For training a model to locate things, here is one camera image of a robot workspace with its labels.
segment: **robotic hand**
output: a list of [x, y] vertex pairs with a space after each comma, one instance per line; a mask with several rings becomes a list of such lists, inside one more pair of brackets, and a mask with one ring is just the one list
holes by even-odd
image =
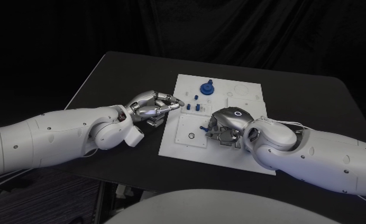
[[180, 106], [177, 98], [148, 91], [126, 106], [54, 111], [1, 127], [0, 174], [60, 164], [122, 141], [134, 147], [144, 136], [134, 123], [147, 120], [157, 127], [164, 113]]
[[[291, 130], [282, 123], [299, 126]], [[223, 131], [216, 133], [217, 124]], [[257, 164], [282, 170], [315, 186], [366, 195], [366, 143], [334, 133], [305, 129], [295, 122], [252, 116], [237, 107], [216, 111], [206, 136], [224, 143], [240, 140]]]

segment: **blue knob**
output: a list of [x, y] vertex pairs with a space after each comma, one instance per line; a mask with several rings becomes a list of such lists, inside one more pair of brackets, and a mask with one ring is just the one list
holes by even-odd
[[204, 130], [207, 132], [207, 128], [204, 128], [203, 126], [200, 126], [200, 129]]
[[207, 81], [207, 83], [204, 83], [201, 86], [200, 86], [200, 92], [204, 94], [204, 95], [211, 95], [214, 91], [214, 88], [213, 88], [213, 85], [211, 85], [211, 80]]

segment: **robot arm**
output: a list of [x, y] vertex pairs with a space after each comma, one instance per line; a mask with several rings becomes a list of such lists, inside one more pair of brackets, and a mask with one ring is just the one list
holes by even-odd
[[240, 138], [245, 150], [263, 168], [279, 169], [327, 190], [366, 195], [364, 142], [311, 129], [292, 131], [272, 119], [253, 120], [236, 107], [216, 111], [211, 120], [226, 130], [206, 136], [227, 142], [224, 133], [236, 132], [239, 136], [230, 142]]
[[60, 164], [122, 141], [134, 147], [144, 136], [134, 122], [147, 120], [157, 127], [164, 113], [183, 105], [172, 96], [148, 91], [125, 107], [54, 111], [1, 127], [0, 174]]

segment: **white board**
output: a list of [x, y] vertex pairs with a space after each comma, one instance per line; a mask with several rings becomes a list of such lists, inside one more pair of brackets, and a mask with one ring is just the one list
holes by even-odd
[[[200, 85], [208, 79], [213, 81], [214, 92], [203, 95]], [[174, 97], [190, 103], [190, 110], [184, 106], [168, 113], [158, 155], [275, 175], [275, 171], [259, 166], [242, 146], [236, 148], [233, 145], [220, 145], [219, 141], [206, 138], [206, 132], [198, 129], [211, 113], [229, 106], [247, 110], [255, 119], [260, 115], [266, 116], [260, 84], [178, 74]], [[196, 104], [200, 105], [200, 111], [194, 110]]]

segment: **black backdrop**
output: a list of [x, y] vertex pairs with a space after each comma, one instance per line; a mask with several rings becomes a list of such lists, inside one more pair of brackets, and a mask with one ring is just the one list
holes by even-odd
[[335, 76], [364, 110], [364, 4], [1, 0], [0, 126], [62, 109], [109, 50]]

